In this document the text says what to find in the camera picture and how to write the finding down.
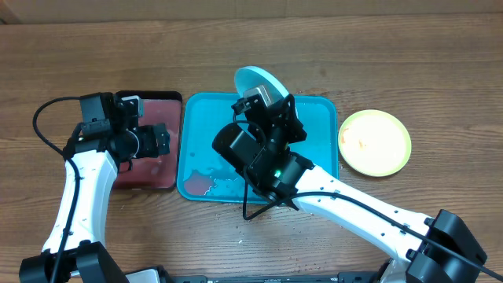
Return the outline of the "light blue plate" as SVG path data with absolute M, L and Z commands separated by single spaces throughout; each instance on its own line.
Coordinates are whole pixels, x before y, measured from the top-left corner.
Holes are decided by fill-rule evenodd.
M 239 68 L 234 74 L 234 84 L 241 97 L 259 95 L 266 106 L 289 95 L 286 87 L 275 76 L 257 66 Z

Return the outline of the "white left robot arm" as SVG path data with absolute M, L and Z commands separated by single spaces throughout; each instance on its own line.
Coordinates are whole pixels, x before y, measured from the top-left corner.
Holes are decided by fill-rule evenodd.
M 79 97 L 82 121 L 64 148 L 65 185 L 56 222 L 40 255 L 26 258 L 22 282 L 169 282 L 161 266 L 125 273 L 105 247 L 109 197 L 121 164 L 167 155 L 164 124 L 139 125 L 143 100 L 96 93 Z

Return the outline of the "yellow-green plate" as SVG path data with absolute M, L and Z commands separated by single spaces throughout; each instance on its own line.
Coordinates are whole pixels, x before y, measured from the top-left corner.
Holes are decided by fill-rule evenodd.
M 340 126 L 339 151 L 357 172 L 386 177 L 404 168 L 412 141 L 404 124 L 393 115 L 366 109 L 347 117 Z

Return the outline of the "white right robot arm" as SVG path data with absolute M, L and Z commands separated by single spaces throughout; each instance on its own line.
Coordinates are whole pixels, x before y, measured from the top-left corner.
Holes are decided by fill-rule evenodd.
M 292 95 L 268 105 L 258 95 L 242 97 L 233 114 L 245 116 L 223 127 L 213 149 L 245 180 L 245 188 L 268 201 L 332 220 L 389 255 L 376 282 L 474 282 L 486 254 L 456 215 L 432 218 L 387 204 L 355 189 L 289 146 L 307 133 Z

